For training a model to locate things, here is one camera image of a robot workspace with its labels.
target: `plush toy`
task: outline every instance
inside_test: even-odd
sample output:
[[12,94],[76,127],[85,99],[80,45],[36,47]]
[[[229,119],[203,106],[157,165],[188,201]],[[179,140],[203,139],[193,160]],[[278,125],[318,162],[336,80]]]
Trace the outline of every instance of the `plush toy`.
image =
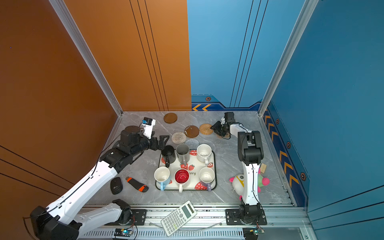
[[[257,175],[257,192],[261,192],[261,187],[267,186],[269,184],[269,178],[263,177],[260,174],[260,169]],[[242,195],[244,193],[244,175],[239,174],[235,177],[231,177],[229,181],[232,183],[233,188],[235,189],[235,192],[240,195],[240,199],[242,198]]]

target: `mug handle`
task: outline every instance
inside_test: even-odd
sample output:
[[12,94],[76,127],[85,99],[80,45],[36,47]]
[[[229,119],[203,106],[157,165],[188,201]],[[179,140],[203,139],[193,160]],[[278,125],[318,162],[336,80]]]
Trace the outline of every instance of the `mug handle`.
[[169,157],[166,157],[166,167],[169,167]]

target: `orange and black knife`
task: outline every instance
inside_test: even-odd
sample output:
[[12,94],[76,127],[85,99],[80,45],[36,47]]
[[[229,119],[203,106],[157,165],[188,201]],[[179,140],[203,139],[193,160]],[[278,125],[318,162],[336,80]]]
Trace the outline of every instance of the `orange and black knife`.
[[127,180],[127,182],[129,182],[134,188],[136,188],[140,192],[146,192],[149,189],[149,187],[142,184],[141,182],[136,181],[135,179],[133,179],[131,177],[126,177],[125,179]]

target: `mug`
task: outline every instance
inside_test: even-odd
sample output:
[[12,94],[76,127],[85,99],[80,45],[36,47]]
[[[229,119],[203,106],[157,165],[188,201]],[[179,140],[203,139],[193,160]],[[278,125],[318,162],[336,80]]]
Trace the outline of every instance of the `mug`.
[[164,191],[165,187],[170,183],[170,172],[167,167],[159,167],[155,171],[155,179],[160,184],[160,190]]
[[205,165],[208,165],[211,154],[212,148],[209,145],[201,144],[197,147],[197,159]]
[[208,191],[212,191],[211,183],[215,179],[215,171],[209,167],[203,167],[199,172],[200,183],[208,188]]
[[189,161],[189,146],[187,144],[180,144],[176,147],[176,154],[179,162],[183,163],[185,166]]
[[171,145],[165,146],[164,149],[161,150],[161,155],[164,157],[166,167],[169,167],[169,164],[176,160],[175,149]]
[[183,192],[183,185],[189,182],[189,172],[185,169],[179,169],[175,173],[175,181],[179,185],[179,192]]

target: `blue wall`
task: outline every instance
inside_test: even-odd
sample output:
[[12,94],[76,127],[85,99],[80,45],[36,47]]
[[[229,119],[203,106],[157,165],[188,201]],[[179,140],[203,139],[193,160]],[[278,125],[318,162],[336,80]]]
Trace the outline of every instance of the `blue wall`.
[[319,1],[272,98],[310,178],[320,240],[375,236],[364,226],[382,224],[370,219],[384,216],[384,204],[365,206],[384,201],[384,187],[360,193],[384,184],[383,9],[384,1]]
[[267,0],[187,3],[191,93],[213,95],[225,107],[246,108],[260,101],[304,0],[271,0],[268,5]]

